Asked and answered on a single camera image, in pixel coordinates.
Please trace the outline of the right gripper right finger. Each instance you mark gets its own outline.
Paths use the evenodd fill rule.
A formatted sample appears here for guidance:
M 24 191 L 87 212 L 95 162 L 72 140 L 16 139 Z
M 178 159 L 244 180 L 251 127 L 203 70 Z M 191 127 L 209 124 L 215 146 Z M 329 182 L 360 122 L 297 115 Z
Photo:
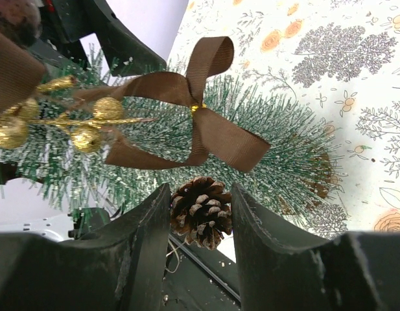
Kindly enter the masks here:
M 326 240 L 231 194 L 243 310 L 400 310 L 400 233 Z

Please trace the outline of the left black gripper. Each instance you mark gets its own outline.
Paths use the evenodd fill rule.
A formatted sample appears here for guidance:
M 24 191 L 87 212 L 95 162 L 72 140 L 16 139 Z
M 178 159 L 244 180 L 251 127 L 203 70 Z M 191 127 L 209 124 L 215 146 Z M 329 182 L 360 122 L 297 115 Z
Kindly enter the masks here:
M 33 3 L 41 15 L 41 41 L 83 69 L 88 67 L 88 57 L 80 40 L 89 35 L 88 19 L 113 76 L 143 75 L 167 67 L 121 23 L 105 0 Z

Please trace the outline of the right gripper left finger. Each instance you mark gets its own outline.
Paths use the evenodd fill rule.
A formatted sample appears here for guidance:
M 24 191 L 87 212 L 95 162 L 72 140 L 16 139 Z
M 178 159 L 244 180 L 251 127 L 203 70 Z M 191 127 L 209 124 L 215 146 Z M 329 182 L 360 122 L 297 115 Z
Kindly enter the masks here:
M 78 240 L 0 234 L 0 310 L 158 310 L 170 188 Z

